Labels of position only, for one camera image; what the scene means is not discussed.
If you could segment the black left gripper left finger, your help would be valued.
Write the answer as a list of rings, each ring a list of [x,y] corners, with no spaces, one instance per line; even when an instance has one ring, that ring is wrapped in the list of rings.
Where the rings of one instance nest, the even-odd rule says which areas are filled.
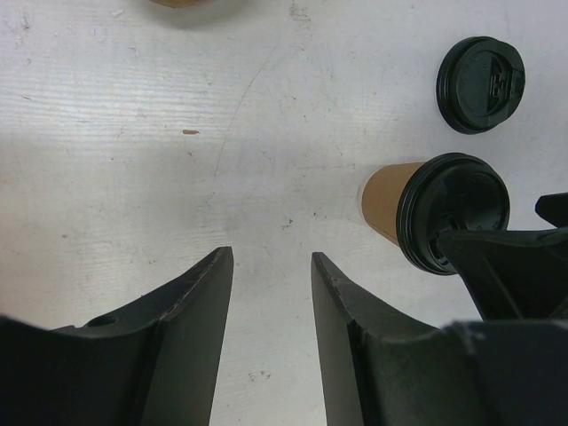
[[[232,283],[221,247],[82,327],[3,316],[2,424],[208,424]]]

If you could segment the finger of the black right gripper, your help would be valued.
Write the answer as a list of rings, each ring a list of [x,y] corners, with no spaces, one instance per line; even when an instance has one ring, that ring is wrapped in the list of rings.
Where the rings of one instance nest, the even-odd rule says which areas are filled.
[[[542,195],[540,231],[446,231],[438,247],[483,320],[567,318],[567,194]]]

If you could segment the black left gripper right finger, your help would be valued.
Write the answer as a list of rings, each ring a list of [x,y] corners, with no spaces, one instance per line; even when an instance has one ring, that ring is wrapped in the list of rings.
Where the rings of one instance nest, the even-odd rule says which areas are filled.
[[[312,256],[312,301],[330,425],[564,425],[563,320],[436,328]]]

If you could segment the black plastic cup lid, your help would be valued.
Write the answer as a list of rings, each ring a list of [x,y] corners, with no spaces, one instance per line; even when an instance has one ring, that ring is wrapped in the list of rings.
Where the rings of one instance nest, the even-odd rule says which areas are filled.
[[[441,233],[453,230],[500,231],[509,224],[510,200],[501,176],[485,161],[447,153],[421,164],[398,201],[398,246],[416,268],[455,275],[438,247]]]

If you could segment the brown paper coffee cup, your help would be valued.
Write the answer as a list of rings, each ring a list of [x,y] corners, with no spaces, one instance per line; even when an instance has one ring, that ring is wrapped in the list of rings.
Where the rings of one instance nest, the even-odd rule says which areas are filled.
[[[406,184],[423,162],[387,165],[377,170],[361,193],[361,212],[366,223],[388,241],[398,245],[398,204]]]

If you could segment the brown pulp cup carrier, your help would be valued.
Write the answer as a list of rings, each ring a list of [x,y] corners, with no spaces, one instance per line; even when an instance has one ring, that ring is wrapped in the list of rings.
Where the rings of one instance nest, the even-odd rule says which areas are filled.
[[[151,2],[171,9],[182,9],[203,4],[206,0],[151,0]]]

